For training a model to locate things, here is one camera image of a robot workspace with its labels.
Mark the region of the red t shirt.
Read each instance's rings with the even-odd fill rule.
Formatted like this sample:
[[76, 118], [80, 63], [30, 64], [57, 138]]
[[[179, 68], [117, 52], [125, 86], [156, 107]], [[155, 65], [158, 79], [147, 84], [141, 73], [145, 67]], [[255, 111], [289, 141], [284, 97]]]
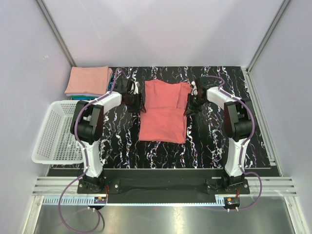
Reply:
[[146, 112], [140, 114], [140, 141], [186, 142], [187, 105], [190, 84], [169, 84], [155, 79], [145, 82]]

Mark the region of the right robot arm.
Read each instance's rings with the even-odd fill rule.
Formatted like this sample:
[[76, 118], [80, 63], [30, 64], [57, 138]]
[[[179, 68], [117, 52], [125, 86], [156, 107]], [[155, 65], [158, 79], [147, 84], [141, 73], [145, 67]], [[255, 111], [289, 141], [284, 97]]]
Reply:
[[[210, 78], [216, 78], [221, 83], [209, 83]], [[221, 179], [214, 185], [207, 183], [207, 187], [214, 191], [222, 189], [226, 193], [233, 193], [244, 183], [244, 160], [256, 129], [256, 119], [251, 100], [231, 95], [223, 89], [223, 84], [223, 78], [214, 76], [200, 77], [192, 81], [184, 115], [199, 113], [205, 103], [213, 103], [223, 110], [225, 133], [229, 139], [227, 162]]]

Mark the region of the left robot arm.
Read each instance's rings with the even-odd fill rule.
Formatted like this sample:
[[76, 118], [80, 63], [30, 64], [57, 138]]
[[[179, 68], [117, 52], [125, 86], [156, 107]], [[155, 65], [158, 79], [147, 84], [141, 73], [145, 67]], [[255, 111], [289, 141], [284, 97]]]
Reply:
[[130, 113], [146, 112], [137, 81], [119, 78], [106, 94], [91, 101], [77, 102], [70, 132], [83, 156], [84, 169], [82, 175], [78, 176], [80, 188], [94, 193], [107, 188], [100, 162], [99, 140], [103, 132], [104, 114], [122, 104]]

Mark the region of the folded lilac t shirt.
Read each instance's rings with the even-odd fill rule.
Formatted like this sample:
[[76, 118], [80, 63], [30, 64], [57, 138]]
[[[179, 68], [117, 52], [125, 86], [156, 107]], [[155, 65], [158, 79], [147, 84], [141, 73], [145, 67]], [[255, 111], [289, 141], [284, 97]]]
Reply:
[[68, 96], [68, 97], [80, 97], [80, 96], [81, 97], [100, 97], [102, 95], [88, 94], [88, 93], [68, 93], [68, 94], [66, 94], [66, 96]]

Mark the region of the folded pink t shirt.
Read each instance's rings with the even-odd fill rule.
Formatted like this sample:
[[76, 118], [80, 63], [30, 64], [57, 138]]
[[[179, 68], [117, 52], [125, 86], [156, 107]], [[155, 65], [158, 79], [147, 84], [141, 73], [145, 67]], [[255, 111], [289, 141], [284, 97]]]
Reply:
[[66, 95], [103, 95], [107, 92], [113, 70], [104, 67], [72, 67]]

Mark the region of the white plastic basket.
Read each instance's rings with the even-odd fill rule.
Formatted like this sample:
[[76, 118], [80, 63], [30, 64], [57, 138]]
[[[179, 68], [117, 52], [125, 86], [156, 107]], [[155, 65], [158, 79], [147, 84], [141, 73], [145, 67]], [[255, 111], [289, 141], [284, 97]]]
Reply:
[[76, 104], [76, 100], [50, 104], [31, 156], [34, 163], [73, 165], [83, 162], [79, 143], [70, 132]]

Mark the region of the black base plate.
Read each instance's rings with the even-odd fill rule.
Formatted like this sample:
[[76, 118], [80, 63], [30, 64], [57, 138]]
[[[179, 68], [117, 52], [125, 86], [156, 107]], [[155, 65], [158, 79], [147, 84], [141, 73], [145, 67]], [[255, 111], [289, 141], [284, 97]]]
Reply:
[[223, 175], [222, 169], [104, 169], [105, 185], [102, 192], [94, 193], [80, 188], [79, 194], [105, 194], [117, 197], [190, 197], [203, 201], [205, 196], [234, 195], [236, 192], [214, 191], [214, 185]]

